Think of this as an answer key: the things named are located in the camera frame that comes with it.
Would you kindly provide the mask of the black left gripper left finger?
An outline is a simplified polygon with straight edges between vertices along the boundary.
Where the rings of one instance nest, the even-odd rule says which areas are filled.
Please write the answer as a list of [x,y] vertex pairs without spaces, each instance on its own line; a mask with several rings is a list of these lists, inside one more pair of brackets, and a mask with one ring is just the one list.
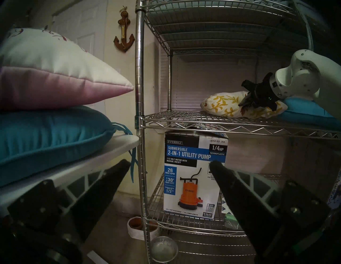
[[81,176],[63,187],[43,180],[8,206],[13,223],[36,233],[84,242],[103,215],[129,171],[126,159],[101,171]]

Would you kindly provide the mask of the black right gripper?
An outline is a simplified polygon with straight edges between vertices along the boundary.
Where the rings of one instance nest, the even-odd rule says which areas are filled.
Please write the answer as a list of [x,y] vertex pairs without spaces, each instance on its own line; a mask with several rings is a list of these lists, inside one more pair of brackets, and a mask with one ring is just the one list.
[[270,85],[270,78],[272,76],[273,73],[267,73],[261,83],[244,80],[241,86],[251,93],[251,97],[245,96],[238,106],[243,107],[251,104],[254,108],[268,107],[271,111],[277,110],[276,102],[279,98],[275,95]]

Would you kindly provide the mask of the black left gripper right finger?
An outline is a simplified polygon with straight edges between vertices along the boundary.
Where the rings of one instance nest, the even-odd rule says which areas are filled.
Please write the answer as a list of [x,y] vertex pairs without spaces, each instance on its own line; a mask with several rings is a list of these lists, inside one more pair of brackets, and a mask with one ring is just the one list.
[[296,181],[280,186],[218,161],[209,168],[256,255],[299,255],[323,234],[330,207]]

